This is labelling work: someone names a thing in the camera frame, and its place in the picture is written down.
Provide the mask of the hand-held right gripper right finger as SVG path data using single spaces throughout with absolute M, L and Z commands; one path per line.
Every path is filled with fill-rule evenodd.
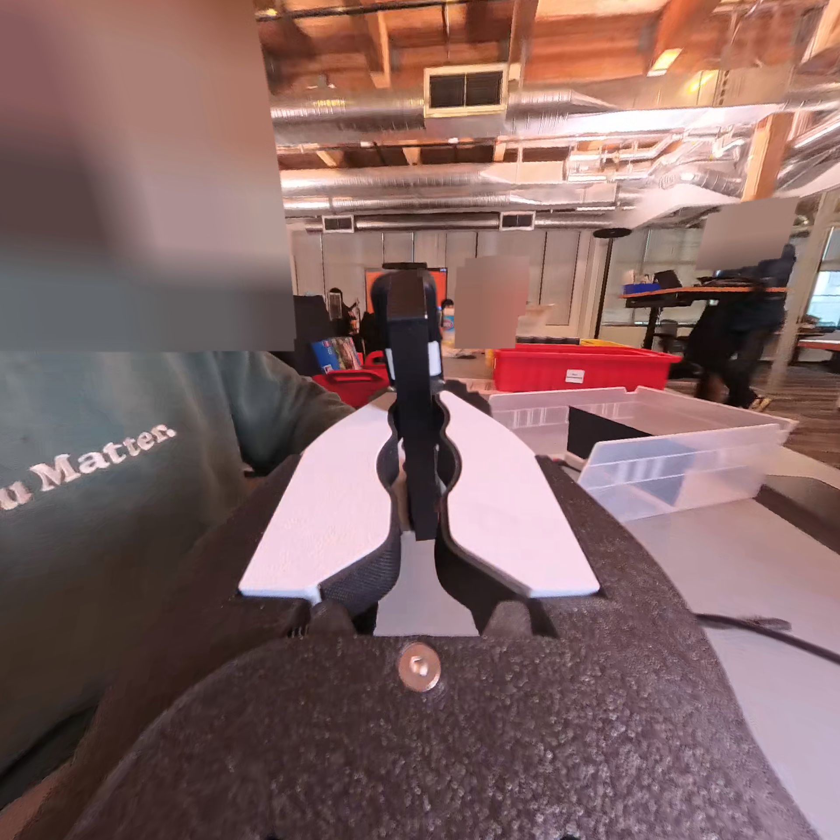
M 545 603 L 601 585 L 537 456 L 477 395 L 435 400 L 438 582 L 479 635 L 557 636 Z

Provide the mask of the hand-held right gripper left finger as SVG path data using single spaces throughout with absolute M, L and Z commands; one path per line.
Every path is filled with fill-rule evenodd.
M 294 466 L 245 571 L 250 599 L 344 607 L 373 635 L 402 571 L 393 396 L 379 396 L 310 444 Z

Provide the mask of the slim black hub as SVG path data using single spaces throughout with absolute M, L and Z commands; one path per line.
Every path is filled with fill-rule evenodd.
M 444 390 L 437 293 L 426 269 L 391 265 L 371 288 L 395 402 L 392 425 L 404 451 L 408 521 L 417 542 L 445 542 L 447 497 L 457 458 L 445 435 Z

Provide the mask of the person's left forearm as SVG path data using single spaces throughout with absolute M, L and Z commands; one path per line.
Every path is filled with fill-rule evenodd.
M 353 413 L 340 398 L 264 351 L 217 355 L 245 464 L 266 476 Z

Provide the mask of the black bin divider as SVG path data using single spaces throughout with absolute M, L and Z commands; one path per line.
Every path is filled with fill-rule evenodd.
M 650 433 L 617 422 L 582 408 L 571 406 L 568 412 L 566 451 L 587 460 L 593 448 L 603 442 L 651 437 Z

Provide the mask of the colourful printed box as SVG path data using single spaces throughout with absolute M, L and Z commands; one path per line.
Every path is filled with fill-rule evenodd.
M 318 371 L 323 375 L 340 371 L 359 371 L 363 368 L 363 357 L 357 351 L 351 336 L 311 342 L 311 350 Z

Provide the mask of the red plastic bin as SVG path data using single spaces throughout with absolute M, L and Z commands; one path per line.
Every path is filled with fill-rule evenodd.
M 670 353 L 597 344 L 518 344 L 493 356 L 492 381 L 498 392 L 530 393 L 638 387 L 663 390 Z

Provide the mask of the clear plastic bin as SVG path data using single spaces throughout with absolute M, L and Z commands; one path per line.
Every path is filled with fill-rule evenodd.
M 622 523 L 756 497 L 798 423 L 749 409 L 638 387 L 493 393 L 491 415 L 572 477 Z M 569 407 L 651 434 L 566 451 Z

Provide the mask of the black floor lamp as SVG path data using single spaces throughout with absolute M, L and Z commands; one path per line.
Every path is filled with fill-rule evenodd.
M 606 300 L 606 292 L 608 287 L 608 279 L 613 258 L 613 247 L 615 241 L 631 235 L 633 230 L 628 227 L 602 227 L 593 232 L 593 238 L 605 243 L 605 254 L 602 266 L 602 278 L 600 281 L 597 307 L 595 311 L 595 323 L 593 328 L 593 338 L 598 340 L 600 338 L 600 331 L 602 326 L 603 311 Z

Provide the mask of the wooden standing desk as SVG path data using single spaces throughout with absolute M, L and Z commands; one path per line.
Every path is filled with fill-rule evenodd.
M 736 295 L 762 293 L 771 296 L 785 296 L 787 287 L 765 287 L 749 283 L 746 280 L 732 280 L 728 285 L 713 281 L 693 287 L 669 289 L 648 289 L 628 292 L 620 295 L 626 309 L 647 309 L 647 327 L 642 343 L 643 350 L 653 349 L 655 332 L 662 311 L 667 308 L 685 308 L 696 301 L 719 301 Z

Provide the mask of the white framed vent grille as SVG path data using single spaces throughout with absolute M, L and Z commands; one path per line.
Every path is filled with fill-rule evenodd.
M 428 67 L 423 77 L 426 119 L 496 117 L 508 104 L 509 64 Z

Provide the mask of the silver air duct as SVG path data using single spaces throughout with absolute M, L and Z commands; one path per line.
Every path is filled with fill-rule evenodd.
M 367 196 L 454 190 L 492 193 L 566 181 L 565 161 L 421 164 L 360 169 L 288 170 L 280 173 L 285 198 Z
M 610 102 L 557 86 L 516 89 L 496 106 L 432 108 L 423 90 L 390 90 L 278 98 L 269 107 L 280 146 L 551 135 L 572 118 L 617 111 Z

